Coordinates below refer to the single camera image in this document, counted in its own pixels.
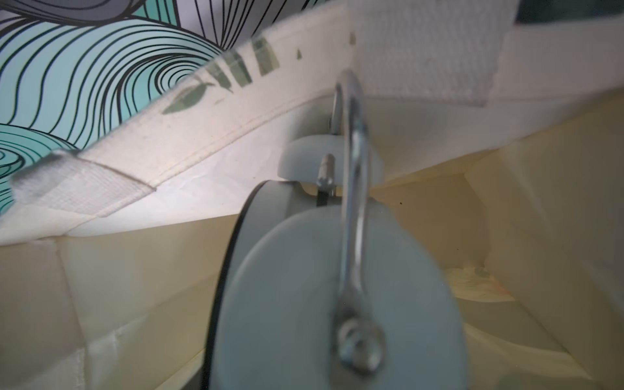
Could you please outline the pale blue twin-bell alarm clock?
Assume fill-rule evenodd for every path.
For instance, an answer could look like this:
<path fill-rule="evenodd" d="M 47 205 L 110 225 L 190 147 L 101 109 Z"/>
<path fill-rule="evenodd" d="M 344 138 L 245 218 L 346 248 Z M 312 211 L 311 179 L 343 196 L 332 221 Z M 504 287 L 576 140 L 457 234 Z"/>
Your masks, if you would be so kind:
<path fill-rule="evenodd" d="M 458 306 L 436 262 L 371 199 L 384 165 L 353 72 L 330 128 L 251 193 L 214 296 L 202 389 L 465 389 Z"/>

